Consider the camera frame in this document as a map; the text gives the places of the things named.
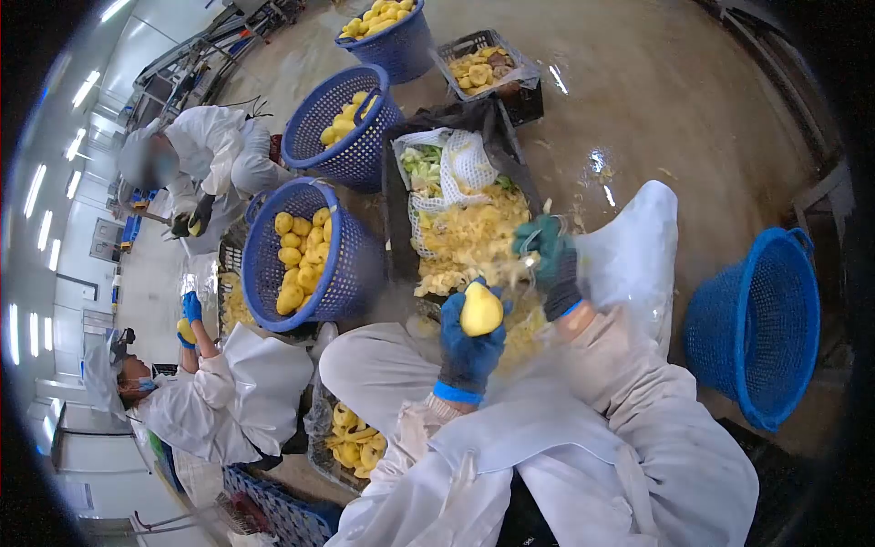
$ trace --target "ceiling light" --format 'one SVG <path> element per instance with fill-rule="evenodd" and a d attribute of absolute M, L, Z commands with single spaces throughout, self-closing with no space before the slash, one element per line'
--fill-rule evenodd
<path fill-rule="evenodd" d="M 52 226 L 52 211 L 46 211 L 43 215 L 43 223 L 39 225 L 39 239 L 37 248 L 46 250 L 46 243 L 49 241 L 49 227 Z"/>
<path fill-rule="evenodd" d="M 45 349 L 52 351 L 52 318 L 47 317 L 43 319 L 45 328 L 43 329 L 43 344 L 45 345 Z"/>
<path fill-rule="evenodd" d="M 24 216 L 26 218 L 31 218 L 31 214 L 33 213 L 33 204 L 37 202 L 39 187 L 42 186 L 43 177 L 45 175 L 46 165 L 42 164 L 37 167 L 37 172 L 33 175 L 33 180 L 31 181 L 31 189 L 27 191 L 27 200 L 24 201 Z"/>
<path fill-rule="evenodd" d="M 66 160 L 73 161 L 73 158 L 76 157 L 76 153 L 79 152 L 79 145 L 82 144 L 82 138 L 85 136 L 85 130 L 76 131 L 76 138 L 73 139 L 73 142 L 70 144 L 70 148 L 66 149 Z"/>
<path fill-rule="evenodd" d="M 31 313 L 31 355 L 39 357 L 39 316 Z"/>
<path fill-rule="evenodd" d="M 9 353 L 12 354 L 12 362 L 18 365 L 18 306 L 9 306 Z"/>
<path fill-rule="evenodd" d="M 52 256 L 49 257 L 49 270 L 56 271 L 58 269 L 58 255 L 60 255 L 60 239 L 52 242 Z"/>
<path fill-rule="evenodd" d="M 85 97 L 88 96 L 88 92 L 91 91 L 91 87 L 94 86 L 97 79 L 101 77 L 101 73 L 96 70 L 91 71 L 91 74 L 88 75 L 87 80 L 82 82 L 81 87 L 79 87 L 79 91 L 76 92 L 76 96 L 73 98 L 73 108 L 78 107 L 82 104 L 82 101 L 85 101 Z"/>
<path fill-rule="evenodd" d="M 103 15 L 101 15 L 101 23 L 106 23 L 109 18 L 114 16 L 116 12 L 123 8 L 129 1 L 130 0 L 115 0 L 115 2 L 103 12 Z"/>
<path fill-rule="evenodd" d="M 82 171 L 73 173 L 73 178 L 70 179 L 70 186 L 66 188 L 66 196 L 70 199 L 76 194 L 76 188 L 79 186 L 79 179 L 82 178 Z"/>

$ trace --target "wet floor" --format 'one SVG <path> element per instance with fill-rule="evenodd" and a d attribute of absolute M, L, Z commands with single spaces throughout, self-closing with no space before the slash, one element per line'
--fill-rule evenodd
<path fill-rule="evenodd" d="M 267 124 L 282 132 L 316 85 L 356 64 L 333 37 L 368 4 L 310 2 L 244 59 L 218 103 L 261 95 L 274 114 Z M 650 179 L 677 194 L 680 360 L 693 290 L 811 183 L 808 149 L 778 92 L 692 0 L 431 0 L 424 10 L 436 44 L 493 28 L 541 68 L 544 118 L 518 137 L 540 193 L 577 231 L 604 226 Z M 436 68 L 392 95 L 407 116 L 451 100 Z"/>

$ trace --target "person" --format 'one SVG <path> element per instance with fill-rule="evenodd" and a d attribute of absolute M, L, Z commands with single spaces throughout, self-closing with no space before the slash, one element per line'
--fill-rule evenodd
<path fill-rule="evenodd" d="M 183 311 L 196 344 L 177 334 L 183 350 L 174 376 L 153 377 L 128 353 L 135 339 L 129 329 L 109 350 L 103 344 L 87 352 L 83 376 L 94 406 L 120 419 L 127 411 L 174 449 L 223 466 L 270 469 L 281 453 L 299 452 L 305 433 L 298 404 L 313 372 L 306 350 L 238 323 L 219 351 L 194 291 L 184 296 Z"/>
<path fill-rule="evenodd" d="M 753 465 L 623 307 L 592 308 L 559 232 L 542 215 L 515 234 L 517 252 L 534 238 L 561 343 L 513 382 L 488 381 L 505 329 L 466 336 L 460 293 L 442 306 L 439 365 L 397 324 L 327 347 L 322 383 L 389 439 L 328 545 L 744 544 Z"/>
<path fill-rule="evenodd" d="M 270 161 L 270 133 L 247 118 L 239 109 L 193 107 L 164 128 L 156 118 L 125 140 L 118 162 L 122 176 L 141 190 L 167 188 L 176 237 L 200 237 L 207 233 L 214 211 L 236 211 L 240 197 L 291 180 L 290 172 Z M 200 200 L 192 178 L 203 179 Z M 223 218 L 232 221 L 232 216 Z M 221 234 L 224 228 L 213 231 Z"/>

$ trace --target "empty blue basket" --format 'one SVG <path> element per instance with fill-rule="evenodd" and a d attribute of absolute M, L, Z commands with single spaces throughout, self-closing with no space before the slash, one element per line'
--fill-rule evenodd
<path fill-rule="evenodd" d="M 322 207 L 331 211 L 331 251 L 316 290 L 300 312 L 277 313 L 285 265 L 280 262 L 274 217 L 285 211 L 310 220 Z M 334 190 L 313 177 L 294 179 L 274 192 L 262 191 L 246 211 L 249 235 L 243 247 L 242 288 L 246 306 L 262 327 L 283 333 L 305 321 L 337 321 L 361 315 L 380 294 L 383 245 L 346 209 Z"/>
<path fill-rule="evenodd" d="M 813 250 L 801 228 L 769 228 L 745 260 L 699 286 L 687 309 L 689 371 L 738 402 L 760 429 L 777 431 L 814 372 L 820 299 Z"/>
<path fill-rule="evenodd" d="M 356 40 L 336 38 L 334 42 L 355 55 L 362 63 L 374 63 L 384 68 L 393 86 L 427 73 L 435 64 L 429 54 L 434 48 L 429 24 L 425 21 L 425 0 L 416 0 L 413 11 L 385 31 Z"/>
<path fill-rule="evenodd" d="M 352 102 L 359 91 L 368 93 L 362 107 L 377 97 L 374 106 L 364 117 L 361 110 L 356 112 L 355 129 L 326 150 L 319 136 L 340 113 L 340 107 Z M 285 126 L 280 151 L 289 167 L 315 169 L 358 192 L 379 192 L 382 134 L 403 119 L 389 93 L 386 71 L 377 65 L 358 65 L 341 70 L 307 95 Z"/>

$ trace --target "white protective suit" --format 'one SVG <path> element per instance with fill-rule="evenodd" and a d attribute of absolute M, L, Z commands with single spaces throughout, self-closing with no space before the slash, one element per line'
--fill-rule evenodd
<path fill-rule="evenodd" d="M 328 545 L 495 545 L 514 467 L 560 545 L 744 544 L 753 465 L 622 308 L 464 416 L 431 395 L 423 353 L 382 324 L 322 355 L 323 384 L 389 439 Z"/>
<path fill-rule="evenodd" d="M 179 367 L 137 406 L 138 418 L 173 448 L 222 465 L 278 456 L 298 427 L 298 405 L 313 364 L 306 350 L 262 338 L 238 323 L 224 351 Z"/>
<path fill-rule="evenodd" d="M 233 184 L 243 197 L 274 190 L 292 174 L 270 161 L 270 133 L 244 110 L 203 106 L 184 110 L 164 129 L 179 155 L 180 174 L 167 185 L 173 215 L 198 205 L 192 177 L 200 187 L 223 196 Z"/>

